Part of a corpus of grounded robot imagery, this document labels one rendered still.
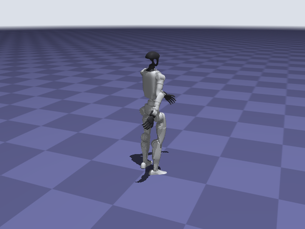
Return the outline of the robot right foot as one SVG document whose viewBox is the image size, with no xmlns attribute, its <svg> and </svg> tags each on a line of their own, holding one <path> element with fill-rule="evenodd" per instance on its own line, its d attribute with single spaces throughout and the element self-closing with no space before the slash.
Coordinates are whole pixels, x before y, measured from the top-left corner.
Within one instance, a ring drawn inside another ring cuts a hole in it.
<svg viewBox="0 0 305 229">
<path fill-rule="evenodd" d="M 154 169 L 153 170 L 151 169 L 149 171 L 149 175 L 162 175 L 162 174 L 166 174 L 166 173 L 167 173 L 166 171 L 161 171 L 159 169 L 158 169 L 158 171 L 155 171 L 155 172 L 154 172 Z"/>
</svg>

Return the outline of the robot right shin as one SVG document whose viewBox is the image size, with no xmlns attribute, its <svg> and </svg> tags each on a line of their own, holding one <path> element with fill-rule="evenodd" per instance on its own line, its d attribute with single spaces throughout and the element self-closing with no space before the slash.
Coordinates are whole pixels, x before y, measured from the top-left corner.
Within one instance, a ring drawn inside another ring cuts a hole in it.
<svg viewBox="0 0 305 229">
<path fill-rule="evenodd" d="M 153 169 L 154 172 L 158 171 L 158 165 L 161 157 L 162 145 L 160 146 L 159 142 L 153 143 L 152 148 L 152 160 L 153 160 Z"/>
</svg>

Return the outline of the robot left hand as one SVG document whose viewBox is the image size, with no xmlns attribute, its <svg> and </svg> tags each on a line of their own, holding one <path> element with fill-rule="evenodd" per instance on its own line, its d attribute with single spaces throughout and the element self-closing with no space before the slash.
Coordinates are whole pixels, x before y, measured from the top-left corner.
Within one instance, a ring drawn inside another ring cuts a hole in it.
<svg viewBox="0 0 305 229">
<path fill-rule="evenodd" d="M 175 97 L 174 95 L 172 95 L 172 94 L 167 94 L 166 92 L 164 92 L 164 93 L 166 94 L 166 95 L 164 96 L 164 98 L 165 98 L 169 103 L 170 103 L 171 100 L 175 103 L 176 100 L 173 98 L 173 97 Z M 173 96 L 173 97 L 171 97 L 171 96 Z M 170 100 L 170 99 L 171 99 L 171 100 Z M 173 99 L 174 99 L 175 101 L 174 101 Z M 171 102 L 172 102 L 172 101 L 171 101 Z M 172 104 L 173 104 L 173 102 L 172 102 Z M 170 103 L 170 104 L 171 104 L 171 103 Z M 172 104 L 171 104 L 171 105 L 172 105 Z"/>
</svg>

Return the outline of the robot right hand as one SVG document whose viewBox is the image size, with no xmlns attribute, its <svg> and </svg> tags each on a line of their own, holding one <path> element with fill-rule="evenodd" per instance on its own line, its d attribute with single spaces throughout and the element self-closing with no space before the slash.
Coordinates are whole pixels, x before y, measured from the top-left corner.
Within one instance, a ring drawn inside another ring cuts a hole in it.
<svg viewBox="0 0 305 229">
<path fill-rule="evenodd" d="M 148 130 L 148 129 L 150 129 L 150 128 L 152 128 L 153 127 L 153 124 L 154 124 L 154 118 L 155 118 L 156 116 L 155 115 L 153 115 L 153 110 L 151 111 L 151 113 L 150 113 L 150 116 L 147 118 L 147 121 L 144 123 L 144 124 L 142 124 L 142 125 L 145 125 L 145 126 L 143 126 L 143 127 L 145 127 L 145 129 L 146 130 Z"/>
</svg>

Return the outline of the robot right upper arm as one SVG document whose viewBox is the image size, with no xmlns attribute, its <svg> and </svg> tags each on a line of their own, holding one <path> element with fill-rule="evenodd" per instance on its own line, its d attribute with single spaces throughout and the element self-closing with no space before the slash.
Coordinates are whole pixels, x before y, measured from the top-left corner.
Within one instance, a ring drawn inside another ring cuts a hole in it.
<svg viewBox="0 0 305 229">
<path fill-rule="evenodd" d="M 161 93 L 161 90 L 163 89 L 163 83 L 165 81 L 165 76 L 161 73 L 157 73 L 155 79 L 157 80 L 157 85 L 156 85 L 156 98 L 159 93 Z"/>
</svg>

